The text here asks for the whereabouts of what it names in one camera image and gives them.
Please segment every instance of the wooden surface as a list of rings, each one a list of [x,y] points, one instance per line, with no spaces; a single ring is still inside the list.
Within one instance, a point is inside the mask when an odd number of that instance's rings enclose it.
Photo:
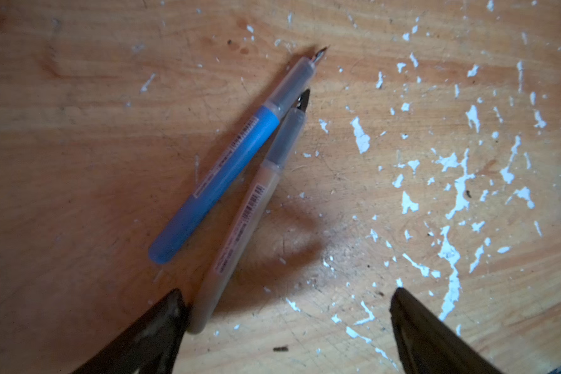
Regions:
[[[438,256],[445,226],[461,255],[461,294],[445,323],[461,325],[461,337],[504,372],[560,365],[561,0],[486,5],[0,1],[0,373],[67,372],[171,288],[193,298],[265,149],[170,263],[151,263],[150,243],[287,64],[326,45],[307,128],[270,213],[205,331],[185,337],[175,372],[394,372],[375,350],[398,363],[390,296],[401,278],[441,313],[453,273]],[[399,62],[407,64],[401,74]],[[477,75],[467,77],[473,64]],[[465,115],[471,105],[478,133]],[[535,109],[544,129],[534,126]],[[363,154],[356,116],[371,138]],[[516,135],[507,184],[500,170]],[[435,161],[455,153],[462,162],[466,149],[475,175],[465,182],[470,197],[462,195],[469,210],[448,220],[458,192],[444,189],[464,170],[442,172]],[[413,160],[415,175],[396,167]],[[516,196],[506,204],[523,187],[534,209]],[[402,214],[403,191],[418,211]],[[470,274],[487,237],[492,245]],[[441,277],[423,277],[404,252]],[[362,301],[376,318],[354,325],[368,317]],[[350,338],[347,326],[372,342]],[[283,345],[288,352],[272,351]]]

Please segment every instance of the beige pen barrel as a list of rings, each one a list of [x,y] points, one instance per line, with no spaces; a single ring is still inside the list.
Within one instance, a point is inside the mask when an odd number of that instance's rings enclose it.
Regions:
[[[254,233],[268,201],[272,197],[281,178],[282,169],[264,160],[253,182],[249,186],[235,217],[231,231],[224,240],[223,248],[206,274],[202,286],[195,297],[189,315],[187,332],[202,332],[218,304],[251,235]]]

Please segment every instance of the barcode sticker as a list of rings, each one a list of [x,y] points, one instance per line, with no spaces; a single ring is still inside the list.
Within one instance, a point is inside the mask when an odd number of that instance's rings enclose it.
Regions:
[[[251,195],[249,196],[249,200],[247,201],[247,205],[243,209],[241,213],[241,218],[235,225],[233,232],[228,237],[226,243],[223,246],[223,251],[217,259],[215,270],[217,273],[222,274],[224,269],[226,269],[228,265],[228,261],[233,256],[233,253],[237,249],[237,244],[243,237],[245,233],[245,229],[249,224],[251,217],[254,215],[254,211],[260,203],[262,196],[266,192],[266,187],[261,184],[256,184],[254,190],[252,191]]]
[[[247,121],[243,129],[237,134],[228,148],[224,150],[223,154],[216,161],[214,167],[210,170],[210,172],[208,172],[208,175],[203,179],[200,185],[197,186],[195,192],[193,193],[194,198],[197,199],[200,197],[206,187],[210,184],[210,182],[212,182],[214,177],[218,174],[220,169],[223,168],[224,164],[226,164],[226,162],[231,158],[233,153],[237,151],[237,148],[239,148],[241,143],[247,138],[249,132],[254,129],[255,125],[258,124],[259,121],[260,119],[258,117],[251,117],[249,121]]]

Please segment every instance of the blue pen barrel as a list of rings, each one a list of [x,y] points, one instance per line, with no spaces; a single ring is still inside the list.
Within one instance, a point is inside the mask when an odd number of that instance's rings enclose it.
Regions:
[[[264,145],[316,72],[315,64],[302,57],[268,100],[217,160],[208,175],[150,246],[150,259],[164,264],[177,253],[208,211]]]

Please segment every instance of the chipped table surface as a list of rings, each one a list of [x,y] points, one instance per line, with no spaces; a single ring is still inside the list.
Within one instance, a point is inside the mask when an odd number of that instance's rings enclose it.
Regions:
[[[190,301],[264,152],[170,263],[150,243],[328,44],[175,372],[392,373],[397,284],[504,372],[559,366],[561,1],[0,0],[0,372],[70,371]]]

